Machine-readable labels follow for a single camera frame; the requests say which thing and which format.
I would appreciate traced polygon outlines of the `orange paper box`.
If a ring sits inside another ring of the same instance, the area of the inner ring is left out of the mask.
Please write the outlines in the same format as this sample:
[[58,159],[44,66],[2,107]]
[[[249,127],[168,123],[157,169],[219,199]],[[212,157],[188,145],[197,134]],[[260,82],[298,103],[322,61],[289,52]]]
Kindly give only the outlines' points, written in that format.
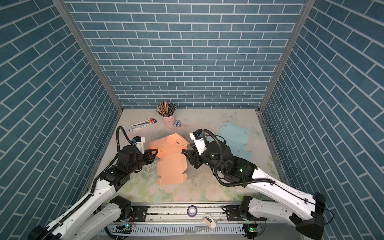
[[186,181],[187,159],[183,150],[188,148],[188,142],[179,134],[152,141],[148,149],[158,150],[157,183],[160,186],[176,185]]

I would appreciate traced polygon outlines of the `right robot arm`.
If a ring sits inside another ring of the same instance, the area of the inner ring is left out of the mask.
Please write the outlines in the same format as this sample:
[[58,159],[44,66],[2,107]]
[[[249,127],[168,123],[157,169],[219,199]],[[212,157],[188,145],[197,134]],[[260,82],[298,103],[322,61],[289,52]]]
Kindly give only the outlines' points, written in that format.
[[288,223],[302,235],[320,240],[325,230],[326,197],[296,190],[271,177],[248,160],[234,156],[222,141],[194,141],[192,149],[182,150],[190,164],[198,169],[207,165],[224,187],[244,187],[261,193],[270,201],[244,196],[235,211],[244,220],[273,219]]

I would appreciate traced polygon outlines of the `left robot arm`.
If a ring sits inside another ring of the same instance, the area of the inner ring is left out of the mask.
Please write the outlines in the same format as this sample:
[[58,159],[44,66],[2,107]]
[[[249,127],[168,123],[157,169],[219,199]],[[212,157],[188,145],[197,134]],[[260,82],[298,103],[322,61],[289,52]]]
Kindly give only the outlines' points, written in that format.
[[35,227],[28,238],[30,240],[89,240],[112,222],[133,219],[131,201],[119,196],[113,198],[102,211],[97,214],[94,214],[94,211],[128,182],[132,173],[138,172],[145,165],[152,164],[157,153],[157,149],[144,150],[141,143],[118,150],[114,159],[96,176],[87,195],[46,227]]

